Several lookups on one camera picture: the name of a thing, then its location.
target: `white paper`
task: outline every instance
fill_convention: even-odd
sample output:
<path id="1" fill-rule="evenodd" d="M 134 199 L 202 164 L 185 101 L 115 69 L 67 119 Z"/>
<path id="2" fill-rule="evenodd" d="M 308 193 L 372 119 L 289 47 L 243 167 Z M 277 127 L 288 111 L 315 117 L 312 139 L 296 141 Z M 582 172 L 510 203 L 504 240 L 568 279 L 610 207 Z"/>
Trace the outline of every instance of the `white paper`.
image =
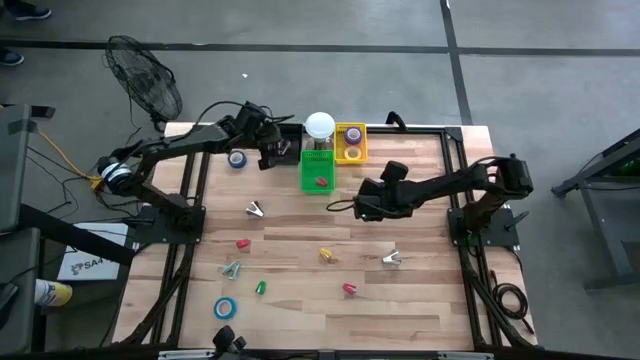
<path id="1" fill-rule="evenodd" d="M 124 245 L 129 227 L 125 224 L 117 223 L 78 223 L 76 227 L 91 231 L 92 233 L 112 241 L 118 245 Z M 137 249 L 138 244 L 134 243 L 133 249 Z M 73 249 L 67 246 L 67 252 Z M 66 281 L 87 281 L 87 280 L 115 280 L 118 277 L 120 264 L 110 260 L 102 259 L 98 256 L 87 254 L 82 251 L 69 253 L 64 256 L 58 280 Z"/>

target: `red object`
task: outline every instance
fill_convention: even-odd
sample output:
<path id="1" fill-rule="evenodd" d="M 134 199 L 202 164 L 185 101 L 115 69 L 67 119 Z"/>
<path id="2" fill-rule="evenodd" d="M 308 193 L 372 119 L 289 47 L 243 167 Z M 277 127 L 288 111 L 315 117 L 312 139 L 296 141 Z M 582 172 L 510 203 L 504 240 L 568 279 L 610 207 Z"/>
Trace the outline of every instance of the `red object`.
<path id="1" fill-rule="evenodd" d="M 344 290 L 349 295 L 353 295 L 357 291 L 355 285 L 347 284 L 347 283 L 342 284 L 342 290 Z"/>
<path id="2" fill-rule="evenodd" d="M 247 246 L 249 246 L 249 244 L 251 244 L 251 240 L 249 240 L 249 239 L 242 239 L 242 240 L 236 241 L 236 246 L 238 247 L 238 249 L 242 249 L 243 247 L 247 247 Z"/>
<path id="3" fill-rule="evenodd" d="M 327 187 L 327 186 L 329 186 L 329 182 L 327 181 L 327 179 L 323 178 L 322 176 L 318 176 L 316 178 L 316 185 L 322 186 L 322 187 Z"/>

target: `tape roll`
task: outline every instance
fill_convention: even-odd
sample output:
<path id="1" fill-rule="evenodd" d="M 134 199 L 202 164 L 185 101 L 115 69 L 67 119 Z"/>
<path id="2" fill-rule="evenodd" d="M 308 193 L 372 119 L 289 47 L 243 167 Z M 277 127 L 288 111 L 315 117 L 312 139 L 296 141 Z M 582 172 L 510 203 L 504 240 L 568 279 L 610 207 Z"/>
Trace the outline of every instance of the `tape roll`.
<path id="1" fill-rule="evenodd" d="M 344 149 L 344 158 L 347 160 L 358 160 L 362 157 L 362 151 L 357 146 L 349 146 Z"/>
<path id="2" fill-rule="evenodd" d="M 240 169 L 247 165 L 247 155 L 240 150 L 232 150 L 227 157 L 229 165 L 234 169 Z"/>
<path id="3" fill-rule="evenodd" d="M 349 145 L 357 145 L 362 141 L 362 131 L 357 127 L 350 127 L 344 132 L 344 141 Z"/>
<path id="4" fill-rule="evenodd" d="M 223 314 L 220 308 L 227 304 L 229 305 L 229 312 Z M 213 305 L 213 314 L 220 320 L 231 319 L 236 314 L 236 302 L 230 297 L 221 297 L 216 301 L 215 305 Z"/>

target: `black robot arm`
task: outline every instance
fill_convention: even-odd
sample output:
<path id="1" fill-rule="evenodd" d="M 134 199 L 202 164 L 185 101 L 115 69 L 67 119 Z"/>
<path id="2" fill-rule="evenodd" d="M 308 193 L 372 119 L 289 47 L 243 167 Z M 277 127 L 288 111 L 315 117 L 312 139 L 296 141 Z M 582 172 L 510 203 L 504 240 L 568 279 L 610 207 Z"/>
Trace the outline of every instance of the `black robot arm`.
<path id="1" fill-rule="evenodd" d="M 496 171 L 489 174 L 489 168 Z M 425 201 L 468 190 L 484 190 L 478 201 L 464 206 L 465 226 L 476 231 L 488 224 L 491 215 L 507 200 L 523 199 L 533 191 L 526 162 L 511 157 L 481 159 L 453 174 L 415 182 L 404 180 L 407 166 L 389 161 L 380 176 L 382 181 L 365 179 L 354 198 L 354 214 L 364 221 L 382 221 L 411 217 Z"/>
<path id="2" fill-rule="evenodd" d="M 277 124 L 264 110 L 246 102 L 238 115 L 227 115 L 212 125 L 192 129 L 186 134 L 160 140 L 141 140 L 116 149 L 98 161 L 98 172 L 113 194 L 134 196 L 160 209 L 171 223 L 188 229 L 192 223 L 190 205 L 179 194 L 165 194 L 145 181 L 159 161 L 179 156 L 206 152 L 228 153 L 232 149 L 258 149 L 258 166 L 266 170 L 275 166 L 277 149 L 282 140 Z M 126 164 L 131 158 L 140 158 L 135 171 Z"/>

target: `yellow box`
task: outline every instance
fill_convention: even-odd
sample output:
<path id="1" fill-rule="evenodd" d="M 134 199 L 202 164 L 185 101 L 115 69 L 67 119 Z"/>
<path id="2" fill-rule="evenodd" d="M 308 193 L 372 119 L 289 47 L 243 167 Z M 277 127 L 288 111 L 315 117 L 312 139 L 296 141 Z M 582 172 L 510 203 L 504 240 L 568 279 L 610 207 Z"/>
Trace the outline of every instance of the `yellow box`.
<path id="1" fill-rule="evenodd" d="M 362 140 L 358 145 L 349 145 L 345 140 L 345 133 L 347 129 L 357 127 L 362 132 Z M 355 146 L 360 149 L 359 159 L 349 159 L 345 155 L 347 147 Z M 336 123 L 336 131 L 333 135 L 333 153 L 336 159 L 336 164 L 364 164 L 367 162 L 367 124 L 365 123 Z"/>

